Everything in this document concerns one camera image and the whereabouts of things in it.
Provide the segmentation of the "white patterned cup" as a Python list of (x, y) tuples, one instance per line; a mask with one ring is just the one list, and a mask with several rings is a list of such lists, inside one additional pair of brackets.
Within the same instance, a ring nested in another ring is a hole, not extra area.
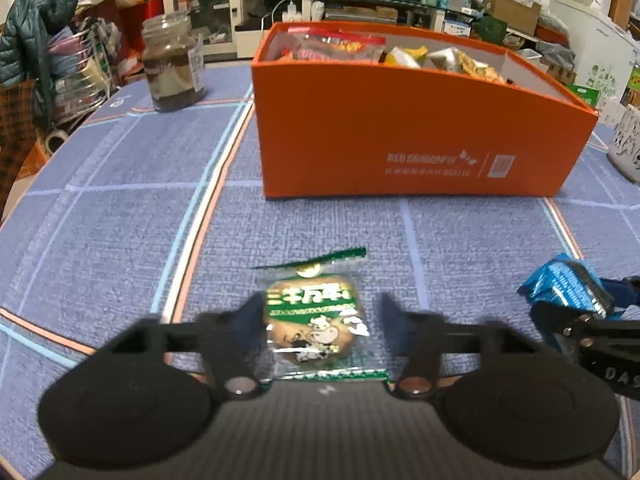
[(614, 129), (608, 146), (608, 160), (627, 180), (640, 182), (640, 115), (637, 107), (628, 105)]

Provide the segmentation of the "plaid fabric chair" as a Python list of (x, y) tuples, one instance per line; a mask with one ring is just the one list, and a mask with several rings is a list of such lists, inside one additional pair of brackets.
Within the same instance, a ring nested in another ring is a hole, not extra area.
[(1, 88), (0, 210), (6, 208), (11, 188), (37, 140), (34, 126), (34, 80)]

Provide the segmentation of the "glass jar with dark contents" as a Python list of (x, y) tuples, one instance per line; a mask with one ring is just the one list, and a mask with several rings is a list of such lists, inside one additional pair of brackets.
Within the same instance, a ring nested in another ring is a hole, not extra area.
[(181, 110), (205, 96), (202, 38), (192, 32), (188, 12), (149, 18), (143, 22), (142, 39), (141, 59), (156, 110)]

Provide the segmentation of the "blue wafer snack packet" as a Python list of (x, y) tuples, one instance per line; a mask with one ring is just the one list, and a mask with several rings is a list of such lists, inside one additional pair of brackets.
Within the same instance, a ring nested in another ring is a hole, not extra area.
[(615, 300), (585, 260), (559, 254), (535, 270), (518, 288), (529, 304), (544, 301), (556, 306), (609, 318)]

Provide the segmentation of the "white glass door cabinet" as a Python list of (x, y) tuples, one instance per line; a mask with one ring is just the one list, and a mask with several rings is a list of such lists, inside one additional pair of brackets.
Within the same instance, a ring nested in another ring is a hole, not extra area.
[(243, 0), (163, 0), (166, 13), (186, 10), (195, 35), (203, 40), (206, 62), (238, 57), (235, 27), (244, 18)]

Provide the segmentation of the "blue plaid tablecloth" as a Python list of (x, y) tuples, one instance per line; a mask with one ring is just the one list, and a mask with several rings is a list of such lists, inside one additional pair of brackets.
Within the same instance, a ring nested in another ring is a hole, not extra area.
[(154, 112), (122, 88), (40, 171), (1, 227), (1, 458), (31, 479), (51, 457), (43, 390), (142, 316), (164, 310), (198, 212), (204, 240), (183, 320), (236, 308), (254, 267), (363, 246), (362, 303), (390, 292), (451, 321), (533, 328), (518, 286), (559, 254), (606, 278), (639, 271), (639, 190), (597, 131), (558, 196), (266, 200), (247, 65), (206, 74), (204, 103)]

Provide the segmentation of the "orange cardboard shoe box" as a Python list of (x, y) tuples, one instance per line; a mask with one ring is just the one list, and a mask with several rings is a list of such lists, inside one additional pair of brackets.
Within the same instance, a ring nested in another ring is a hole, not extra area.
[(319, 58), (297, 47), (290, 24), (274, 25), (252, 62), (269, 198), (551, 196), (598, 119), (562, 84), (487, 42), (375, 23), (314, 31), (378, 37), (388, 48), (456, 48), (500, 80)]

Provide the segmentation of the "dark red jerky packet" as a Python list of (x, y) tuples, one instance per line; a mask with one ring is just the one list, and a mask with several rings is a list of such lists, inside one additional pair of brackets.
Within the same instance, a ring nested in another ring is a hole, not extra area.
[(386, 46), (381, 36), (321, 27), (291, 27), (282, 35), (279, 58), (375, 64)]

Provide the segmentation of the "brown cardboard box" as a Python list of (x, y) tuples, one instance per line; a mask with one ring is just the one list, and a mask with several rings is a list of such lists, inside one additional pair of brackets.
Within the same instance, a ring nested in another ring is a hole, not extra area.
[(541, 5), (536, 0), (485, 0), (485, 11), (509, 28), (533, 36)]

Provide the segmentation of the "green yellow noodle snack bag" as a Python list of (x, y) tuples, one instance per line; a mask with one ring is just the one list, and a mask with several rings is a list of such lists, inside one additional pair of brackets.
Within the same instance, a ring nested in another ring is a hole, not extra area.
[(477, 61), (472, 56), (453, 47), (428, 54), (425, 63), (433, 65), (439, 70), (470, 76), (478, 80), (506, 83), (506, 78), (500, 75), (494, 66)]

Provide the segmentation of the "green cow biscuit packet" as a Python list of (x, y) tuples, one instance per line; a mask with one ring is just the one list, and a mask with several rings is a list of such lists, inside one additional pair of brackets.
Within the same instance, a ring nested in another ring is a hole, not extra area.
[(264, 291), (271, 380), (386, 380), (376, 319), (360, 294), (363, 246), (254, 269)]

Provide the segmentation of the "teal puffer jacket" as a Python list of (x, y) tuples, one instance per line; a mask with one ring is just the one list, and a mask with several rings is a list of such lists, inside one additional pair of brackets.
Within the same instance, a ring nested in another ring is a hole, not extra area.
[(70, 24), (78, 0), (15, 0), (1, 33), (1, 85), (50, 82), (50, 38)]

